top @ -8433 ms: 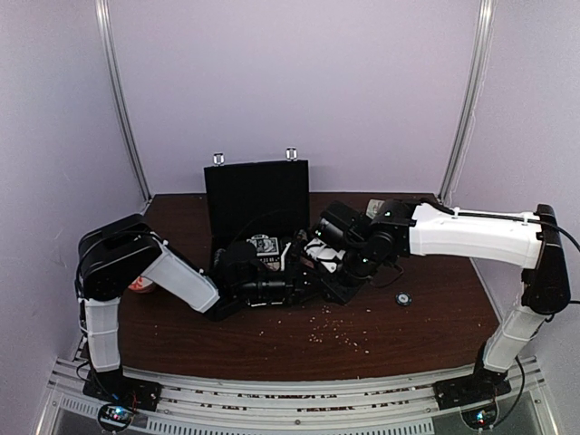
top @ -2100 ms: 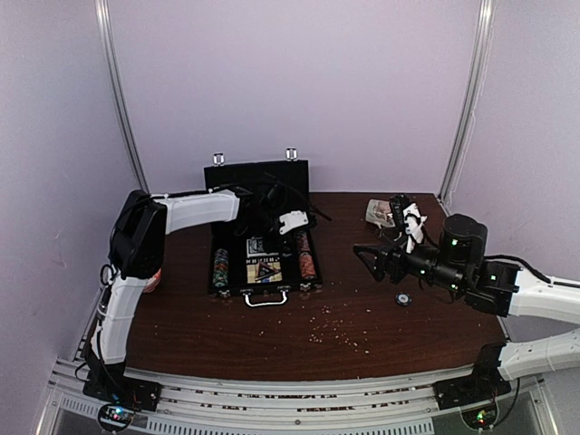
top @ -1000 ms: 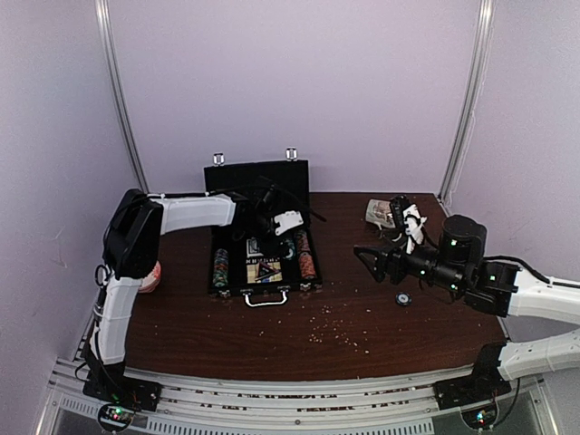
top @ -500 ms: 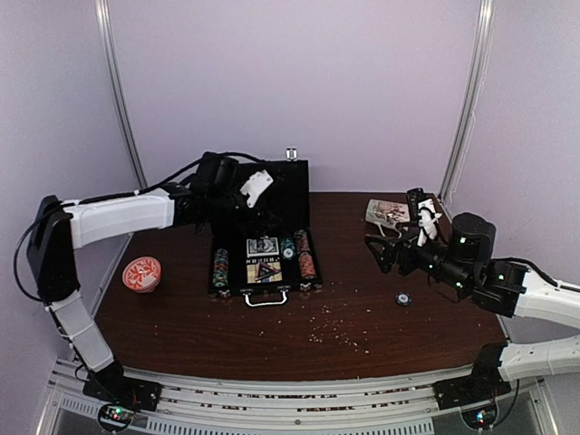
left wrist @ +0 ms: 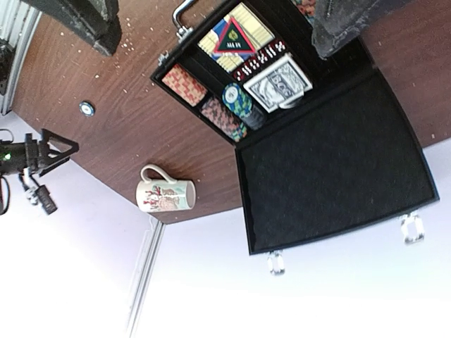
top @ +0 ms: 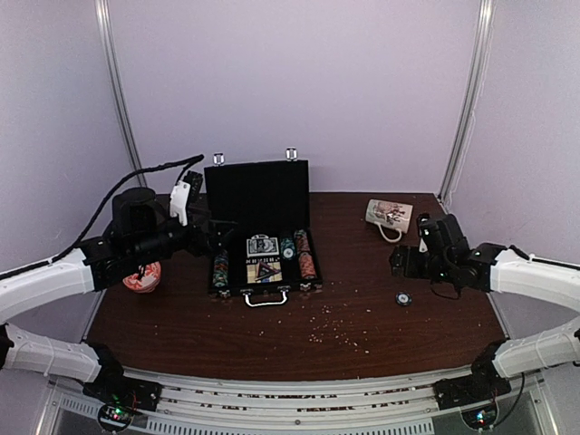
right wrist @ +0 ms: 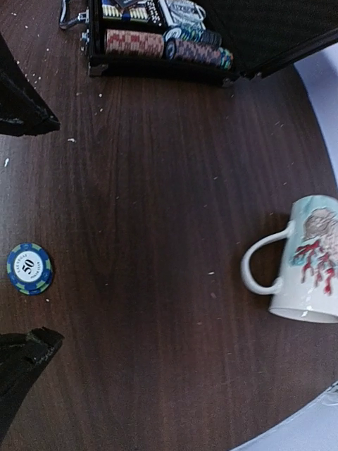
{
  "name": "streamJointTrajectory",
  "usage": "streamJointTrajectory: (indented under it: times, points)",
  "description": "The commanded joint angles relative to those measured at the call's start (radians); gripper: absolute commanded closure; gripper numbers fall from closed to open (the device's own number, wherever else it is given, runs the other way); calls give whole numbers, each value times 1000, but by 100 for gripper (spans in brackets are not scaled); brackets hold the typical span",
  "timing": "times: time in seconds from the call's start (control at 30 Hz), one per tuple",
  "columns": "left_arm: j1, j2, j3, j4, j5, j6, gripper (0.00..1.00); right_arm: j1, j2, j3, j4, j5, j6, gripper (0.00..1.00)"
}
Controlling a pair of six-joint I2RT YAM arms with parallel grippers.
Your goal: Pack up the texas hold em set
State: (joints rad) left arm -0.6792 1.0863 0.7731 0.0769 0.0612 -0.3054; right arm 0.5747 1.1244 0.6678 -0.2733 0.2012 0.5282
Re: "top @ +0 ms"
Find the blue white playing card box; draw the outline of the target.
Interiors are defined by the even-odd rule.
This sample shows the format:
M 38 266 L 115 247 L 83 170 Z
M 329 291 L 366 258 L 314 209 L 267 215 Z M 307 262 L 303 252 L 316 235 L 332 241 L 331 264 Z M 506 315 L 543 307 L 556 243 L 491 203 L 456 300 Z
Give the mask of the blue white playing card box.
M 280 246 L 277 237 L 258 234 L 246 240 L 246 255 L 248 257 L 278 256 L 279 254 Z

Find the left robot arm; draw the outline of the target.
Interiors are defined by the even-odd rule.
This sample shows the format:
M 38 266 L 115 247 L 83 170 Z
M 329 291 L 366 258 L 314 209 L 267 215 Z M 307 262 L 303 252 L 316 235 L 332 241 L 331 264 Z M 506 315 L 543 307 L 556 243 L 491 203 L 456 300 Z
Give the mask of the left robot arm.
M 147 266 L 180 251 L 193 256 L 215 253 L 225 243 L 210 224 L 194 221 L 189 206 L 203 178 L 191 171 L 204 157 L 137 169 L 105 195 L 97 209 L 112 206 L 112 219 L 99 237 L 85 231 L 56 256 L 1 274 L 1 366 L 77 381 L 86 394 L 106 404 L 134 401 L 137 393 L 122 365 L 105 345 L 67 343 L 30 333 L 10 319 L 72 295 L 106 290 L 124 278 L 143 276 Z M 120 188 L 139 175 L 180 168 L 167 205 L 151 188 Z

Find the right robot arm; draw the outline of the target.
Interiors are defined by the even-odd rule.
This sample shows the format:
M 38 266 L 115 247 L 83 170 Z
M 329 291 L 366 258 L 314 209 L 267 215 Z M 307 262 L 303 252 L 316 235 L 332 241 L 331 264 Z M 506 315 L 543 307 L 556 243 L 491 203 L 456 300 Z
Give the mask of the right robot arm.
M 417 219 L 418 246 L 397 246 L 389 258 L 395 276 L 450 284 L 488 294 L 523 295 L 579 309 L 579 267 L 527 254 L 516 246 L 470 247 L 452 214 Z M 434 385 L 441 408 L 490 400 L 510 392 L 510 379 L 528 372 L 579 362 L 579 320 L 521 339 L 489 344 L 467 376 Z

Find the red black poker chip stack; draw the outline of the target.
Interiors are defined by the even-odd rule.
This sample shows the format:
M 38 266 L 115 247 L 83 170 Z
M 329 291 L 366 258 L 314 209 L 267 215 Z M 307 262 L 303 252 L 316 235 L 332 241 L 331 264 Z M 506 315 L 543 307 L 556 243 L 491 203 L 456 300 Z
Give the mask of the red black poker chip stack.
M 304 230 L 299 229 L 295 231 L 294 236 L 301 277 L 303 279 L 317 278 L 307 233 Z

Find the green poker chip stack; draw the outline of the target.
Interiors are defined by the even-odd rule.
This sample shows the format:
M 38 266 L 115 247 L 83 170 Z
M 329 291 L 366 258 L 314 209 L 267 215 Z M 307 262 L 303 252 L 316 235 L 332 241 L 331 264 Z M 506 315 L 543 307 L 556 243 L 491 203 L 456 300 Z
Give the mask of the green poker chip stack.
M 285 260 L 291 260 L 295 257 L 295 243 L 291 237 L 283 237 L 280 242 L 281 255 Z

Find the red triangle marker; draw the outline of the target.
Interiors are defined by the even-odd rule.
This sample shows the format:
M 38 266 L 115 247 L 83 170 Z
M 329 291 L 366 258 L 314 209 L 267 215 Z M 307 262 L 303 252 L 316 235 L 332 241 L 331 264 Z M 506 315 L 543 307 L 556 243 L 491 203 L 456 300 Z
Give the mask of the red triangle marker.
M 271 278 L 279 275 L 281 271 L 275 267 L 269 266 L 266 263 L 259 263 L 256 266 L 255 280 L 259 283 L 268 282 Z

